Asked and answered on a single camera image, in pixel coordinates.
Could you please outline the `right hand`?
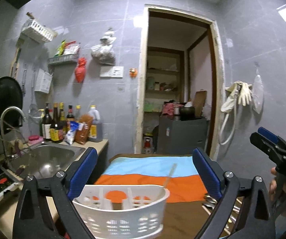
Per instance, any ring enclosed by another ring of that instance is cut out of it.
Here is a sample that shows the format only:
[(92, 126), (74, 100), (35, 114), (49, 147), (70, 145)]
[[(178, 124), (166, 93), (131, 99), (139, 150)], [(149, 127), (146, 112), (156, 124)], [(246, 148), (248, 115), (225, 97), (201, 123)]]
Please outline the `right hand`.
[(271, 174), (275, 178), (270, 183), (268, 194), (272, 202), (273, 214), (276, 217), (279, 215), (286, 217), (286, 182), (281, 178), (275, 167), (271, 169)]

